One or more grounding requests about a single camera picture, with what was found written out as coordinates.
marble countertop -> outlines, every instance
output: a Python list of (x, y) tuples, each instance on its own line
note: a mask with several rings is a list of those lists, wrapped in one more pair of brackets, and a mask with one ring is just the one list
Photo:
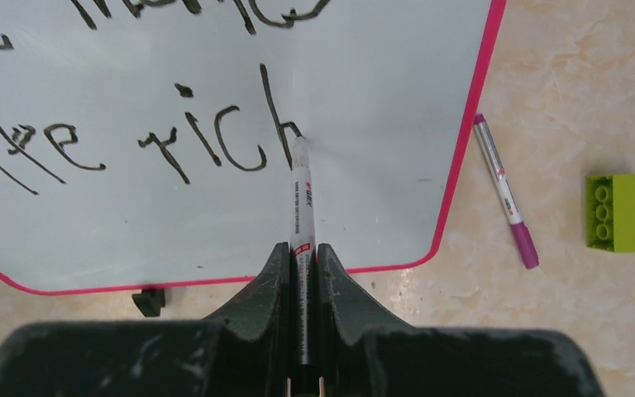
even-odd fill
[[(584, 177), (635, 173), (635, 2), (509, 0), (480, 110), (541, 265), (525, 270), (471, 139), (442, 246), (411, 270), (360, 274), (416, 325), (552, 328), (608, 395), (635, 395), (635, 254), (585, 247)], [(242, 284), (173, 289), (166, 318), (201, 318)], [(0, 342), (36, 320), (139, 318), (130, 293), (42, 297), (0, 281)]]

whiteboard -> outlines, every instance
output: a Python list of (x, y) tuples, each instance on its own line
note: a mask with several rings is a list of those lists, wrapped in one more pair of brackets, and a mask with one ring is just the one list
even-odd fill
[(351, 270), (417, 264), (503, 5), (0, 0), (0, 277), (56, 294), (257, 274), (288, 239), (295, 127), (318, 242)]

